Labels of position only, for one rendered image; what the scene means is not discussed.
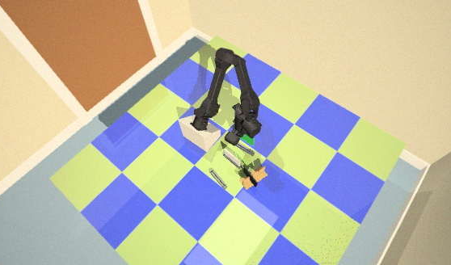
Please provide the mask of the green board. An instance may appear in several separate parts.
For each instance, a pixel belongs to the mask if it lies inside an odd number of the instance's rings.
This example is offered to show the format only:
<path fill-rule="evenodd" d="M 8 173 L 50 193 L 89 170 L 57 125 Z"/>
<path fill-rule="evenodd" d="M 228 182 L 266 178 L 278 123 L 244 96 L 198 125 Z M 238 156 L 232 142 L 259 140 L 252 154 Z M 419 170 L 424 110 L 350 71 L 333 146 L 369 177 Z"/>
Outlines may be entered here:
<path fill-rule="evenodd" d="M 249 136 L 247 136 L 246 134 L 244 134 L 243 137 L 239 137 L 239 138 L 242 139 L 242 140 L 245 139 L 245 142 L 246 142 L 246 143 L 248 143 L 248 144 L 254 146 L 254 141 L 255 141 L 254 138 L 251 139 L 251 138 L 249 138 Z"/>

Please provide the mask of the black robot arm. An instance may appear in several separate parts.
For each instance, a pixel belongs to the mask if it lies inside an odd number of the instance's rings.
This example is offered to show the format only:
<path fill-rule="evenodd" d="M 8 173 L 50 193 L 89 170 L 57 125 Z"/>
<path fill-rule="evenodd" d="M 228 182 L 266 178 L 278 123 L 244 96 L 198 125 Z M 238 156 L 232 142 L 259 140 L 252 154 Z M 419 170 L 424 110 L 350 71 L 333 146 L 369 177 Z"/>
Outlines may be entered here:
<path fill-rule="evenodd" d="M 235 54 L 233 50 L 219 48 L 215 55 L 216 69 L 211 82 L 208 96 L 199 108 L 194 109 L 195 118 L 190 123 L 196 130 L 207 130 L 209 118 L 213 118 L 220 108 L 217 102 L 226 71 L 234 65 L 238 83 L 241 89 L 240 103 L 232 108 L 235 110 L 235 121 L 242 125 L 241 134 L 254 138 L 261 130 L 262 124 L 255 118 L 258 117 L 260 101 L 254 92 L 249 74 L 247 72 L 246 60 Z M 253 110 L 253 112 L 248 112 Z"/>

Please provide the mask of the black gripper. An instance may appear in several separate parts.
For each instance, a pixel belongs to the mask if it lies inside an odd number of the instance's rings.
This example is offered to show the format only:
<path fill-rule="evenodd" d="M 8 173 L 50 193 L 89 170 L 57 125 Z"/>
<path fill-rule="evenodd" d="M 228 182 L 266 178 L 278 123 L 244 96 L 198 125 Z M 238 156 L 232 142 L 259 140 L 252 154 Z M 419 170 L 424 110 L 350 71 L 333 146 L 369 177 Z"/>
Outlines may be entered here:
<path fill-rule="evenodd" d="M 233 125 L 234 128 L 232 129 L 231 132 L 228 132 L 225 135 L 225 141 L 229 142 L 233 146 L 236 146 L 240 140 L 239 137 L 243 137 L 245 133 L 243 135 L 241 134 L 242 125 L 238 124 L 235 121 L 235 118 L 234 118 L 233 122 L 234 122 L 234 125 Z"/>

